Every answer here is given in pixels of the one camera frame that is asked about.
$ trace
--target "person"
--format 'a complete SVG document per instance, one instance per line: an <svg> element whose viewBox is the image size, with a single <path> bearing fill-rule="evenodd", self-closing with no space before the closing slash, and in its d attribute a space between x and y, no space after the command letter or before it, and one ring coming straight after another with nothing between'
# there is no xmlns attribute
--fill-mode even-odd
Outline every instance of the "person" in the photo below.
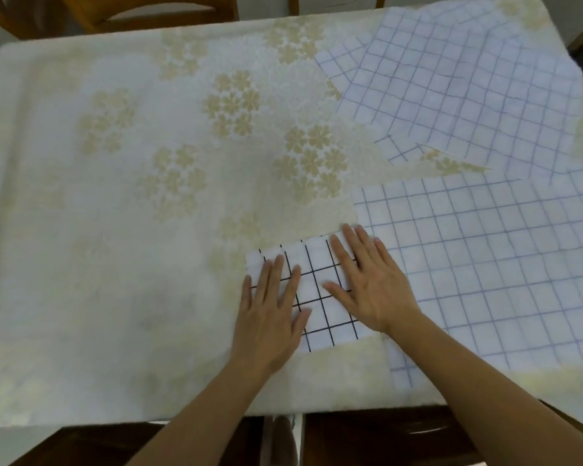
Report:
<svg viewBox="0 0 583 466"><path fill-rule="evenodd" d="M342 229L358 266L335 235L330 242L352 290L347 293L336 283L324 288L414 360L489 465L583 466L583 433L425 316L406 276L379 239L370 238L361 226ZM283 296L277 297L283 262L279 256L273 264L264 263L253 297L246 276L229 362L129 466L218 464L252 400L298 347L310 315L302 311L291 321L299 267L293 269Z"/></svg>

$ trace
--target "table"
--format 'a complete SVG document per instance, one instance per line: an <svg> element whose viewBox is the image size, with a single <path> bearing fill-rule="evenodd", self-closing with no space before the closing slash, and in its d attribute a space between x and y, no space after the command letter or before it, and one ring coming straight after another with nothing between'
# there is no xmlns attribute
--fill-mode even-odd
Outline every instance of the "table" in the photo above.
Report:
<svg viewBox="0 0 583 466"><path fill-rule="evenodd" d="M539 0L497 3L563 48ZM228 355L245 251L354 221L351 187L477 170L438 151L391 166L334 114L313 56L382 16L1 50L0 427L170 417ZM304 146L300 169L285 152ZM583 371L516 379L536 395L583 387ZM249 412L441 400L394 392L370 338L296 356Z"/></svg>

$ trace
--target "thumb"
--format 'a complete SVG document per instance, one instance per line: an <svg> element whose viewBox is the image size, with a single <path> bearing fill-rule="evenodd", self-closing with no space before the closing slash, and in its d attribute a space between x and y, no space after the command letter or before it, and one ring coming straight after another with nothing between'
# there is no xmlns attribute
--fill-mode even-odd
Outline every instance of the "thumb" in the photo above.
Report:
<svg viewBox="0 0 583 466"><path fill-rule="evenodd" d="M291 345L294 347L294 350L300 345L300 337L302 337L302 332L304 332L304 329L306 328L306 323L309 321L311 312L312 309L303 309L301 313L298 313L291 324Z"/></svg>
<svg viewBox="0 0 583 466"><path fill-rule="evenodd" d="M356 302L345 289L333 282L324 283L322 284L322 287L326 289L332 297L337 299L337 301L346 308L346 311L356 317Z"/></svg>

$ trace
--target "person's right arm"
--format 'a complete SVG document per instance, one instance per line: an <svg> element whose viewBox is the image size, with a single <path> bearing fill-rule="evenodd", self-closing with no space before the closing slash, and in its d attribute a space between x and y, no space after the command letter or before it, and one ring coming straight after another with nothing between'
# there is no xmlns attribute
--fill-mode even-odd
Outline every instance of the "person's right arm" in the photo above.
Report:
<svg viewBox="0 0 583 466"><path fill-rule="evenodd" d="M419 309L404 273L379 239L343 226L354 264L331 245L352 289L324 287L367 327L390 336L441 392L490 466L583 466L583 433L442 331Z"/></svg>

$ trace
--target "white floor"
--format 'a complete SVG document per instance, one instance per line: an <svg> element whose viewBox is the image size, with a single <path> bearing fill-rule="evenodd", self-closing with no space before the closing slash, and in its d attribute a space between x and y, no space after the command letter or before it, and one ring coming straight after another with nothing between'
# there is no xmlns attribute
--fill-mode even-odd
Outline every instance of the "white floor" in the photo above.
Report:
<svg viewBox="0 0 583 466"><path fill-rule="evenodd" d="M287 0L237 0L242 20L282 17ZM388 6L432 3L438 0L387 0ZM569 43L583 31L583 0L544 0L561 36ZM371 9L375 0L300 0L301 14ZM0 29L0 46L16 40ZM56 429L32 427L0 430L0 466L6 466Z"/></svg>

